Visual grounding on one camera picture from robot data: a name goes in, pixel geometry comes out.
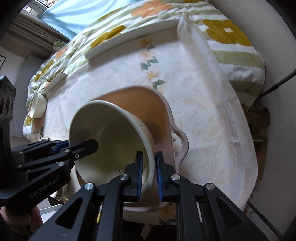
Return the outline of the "person's left hand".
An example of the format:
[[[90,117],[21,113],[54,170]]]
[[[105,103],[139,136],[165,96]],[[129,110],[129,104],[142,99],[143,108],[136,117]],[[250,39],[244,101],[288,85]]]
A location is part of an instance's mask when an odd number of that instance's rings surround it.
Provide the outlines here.
[[[31,214],[23,216],[13,216],[3,207],[1,208],[1,216],[4,218],[8,227],[17,233],[34,233],[43,225],[43,220],[37,206],[32,209]]]

